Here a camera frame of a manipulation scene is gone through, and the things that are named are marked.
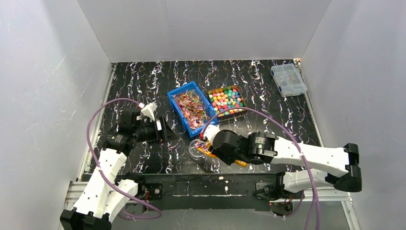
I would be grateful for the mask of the orange plastic scoop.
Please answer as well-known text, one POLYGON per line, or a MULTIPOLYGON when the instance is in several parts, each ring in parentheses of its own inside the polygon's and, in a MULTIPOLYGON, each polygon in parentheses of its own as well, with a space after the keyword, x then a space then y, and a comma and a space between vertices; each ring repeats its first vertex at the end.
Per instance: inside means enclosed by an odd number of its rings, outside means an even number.
MULTIPOLYGON (((204 153, 205 155, 211 157, 211 158, 216 158, 215 155, 213 155, 209 148, 211 147, 211 143, 208 140, 200 140, 200 139, 196 139, 196 142, 193 144, 193 146, 200 152, 204 153)), ((239 161, 239 160, 235 160, 234 161, 235 164, 241 166, 241 167, 246 167, 247 163, 243 162, 243 161, 239 161)))

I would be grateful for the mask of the blue plastic candy bin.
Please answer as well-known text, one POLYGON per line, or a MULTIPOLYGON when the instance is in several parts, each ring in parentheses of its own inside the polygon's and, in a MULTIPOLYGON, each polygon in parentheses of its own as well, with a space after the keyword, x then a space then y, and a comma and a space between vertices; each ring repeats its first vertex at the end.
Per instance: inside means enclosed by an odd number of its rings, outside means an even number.
POLYGON ((182 127, 191 138, 199 135, 207 121, 215 115, 213 106, 193 81, 169 91, 167 95, 182 127))

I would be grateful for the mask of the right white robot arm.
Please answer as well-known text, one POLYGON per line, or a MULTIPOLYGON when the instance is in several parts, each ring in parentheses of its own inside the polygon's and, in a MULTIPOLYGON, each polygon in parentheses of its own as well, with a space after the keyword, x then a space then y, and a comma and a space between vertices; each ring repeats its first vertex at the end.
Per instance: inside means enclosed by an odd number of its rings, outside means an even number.
POLYGON ((260 132, 244 137, 214 126, 209 126, 202 137, 210 142, 211 154, 227 165, 242 161, 253 165, 305 167, 305 172, 285 172, 277 176, 274 190, 280 193, 297 193, 313 187, 334 187, 350 193, 362 190, 360 152, 354 143, 342 148, 325 148, 260 132))

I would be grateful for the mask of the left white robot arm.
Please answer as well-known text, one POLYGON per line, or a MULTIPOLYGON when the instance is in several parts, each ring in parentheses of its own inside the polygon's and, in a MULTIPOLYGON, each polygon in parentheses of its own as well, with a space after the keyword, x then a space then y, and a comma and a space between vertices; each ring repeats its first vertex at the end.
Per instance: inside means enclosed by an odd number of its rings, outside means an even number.
POLYGON ((127 108, 119 123, 105 136, 96 168, 72 208, 64 209, 60 222, 65 230, 110 230, 112 222, 121 216, 129 200, 137 198, 140 179, 127 174, 117 180, 120 168, 139 142, 170 142, 175 134, 164 117, 155 118, 155 103, 127 108))

